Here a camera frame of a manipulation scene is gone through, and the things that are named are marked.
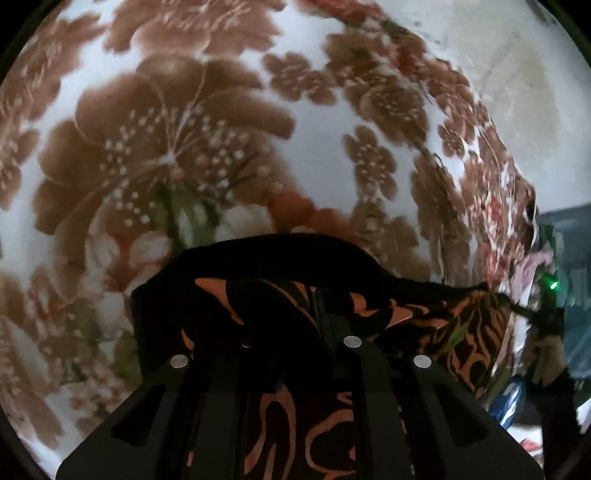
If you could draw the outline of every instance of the metal bolt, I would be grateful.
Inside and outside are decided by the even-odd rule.
[[[344,338],[343,343],[349,348],[359,348],[362,342],[361,338],[356,337],[355,335],[349,335]]]
[[[189,359],[185,355],[175,355],[170,359],[170,366],[173,368],[185,368],[189,364]]]
[[[429,368],[432,364],[431,359],[427,355],[417,355],[413,361],[419,368]]]

